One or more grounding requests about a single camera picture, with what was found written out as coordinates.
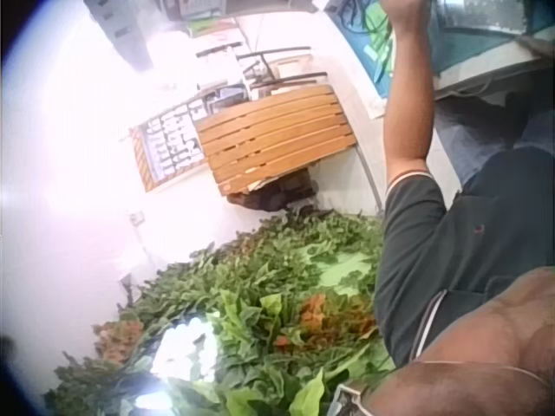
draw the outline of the floor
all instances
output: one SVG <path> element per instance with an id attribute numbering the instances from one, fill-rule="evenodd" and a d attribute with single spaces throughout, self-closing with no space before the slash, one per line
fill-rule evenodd
<path id="1" fill-rule="evenodd" d="M 239 24 L 256 50 L 312 47 L 313 69 L 328 73 L 327 82 L 335 89 L 359 146 L 310 169 L 318 183 L 317 203 L 324 209 L 379 215 L 386 191 L 383 119 L 372 119 L 384 102 L 334 23 L 323 12 L 317 12 L 246 16 L 239 19 Z M 302 34 L 298 27 L 304 28 Z M 428 165 L 450 206 L 460 182 L 436 132 Z"/>

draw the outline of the man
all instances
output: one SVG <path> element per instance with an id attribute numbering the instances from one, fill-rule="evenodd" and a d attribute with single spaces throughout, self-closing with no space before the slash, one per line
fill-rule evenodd
<path id="1" fill-rule="evenodd" d="M 396 52 L 375 313 L 399 369 L 363 395 L 361 413 L 555 414 L 555 271 L 539 269 L 555 264 L 553 111 L 540 117 L 548 140 L 489 154 L 479 168 L 458 166 L 462 192 L 447 211 L 426 165 L 429 4 L 382 7 Z"/>

